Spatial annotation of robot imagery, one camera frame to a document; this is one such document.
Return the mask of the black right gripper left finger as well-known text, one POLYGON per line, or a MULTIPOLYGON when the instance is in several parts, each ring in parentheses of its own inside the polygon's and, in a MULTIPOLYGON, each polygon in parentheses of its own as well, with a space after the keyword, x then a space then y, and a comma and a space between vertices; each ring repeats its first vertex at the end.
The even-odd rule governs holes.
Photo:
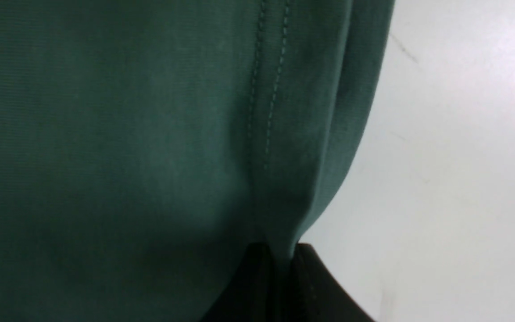
POLYGON ((266 243, 250 243, 202 322, 279 322, 279 273, 266 243))

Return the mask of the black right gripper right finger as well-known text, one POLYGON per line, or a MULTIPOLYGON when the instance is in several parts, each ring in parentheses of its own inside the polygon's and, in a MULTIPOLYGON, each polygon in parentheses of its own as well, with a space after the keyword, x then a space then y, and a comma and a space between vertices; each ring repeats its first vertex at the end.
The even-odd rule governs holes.
POLYGON ((291 322, 372 322, 309 243, 295 247, 290 271, 291 322))

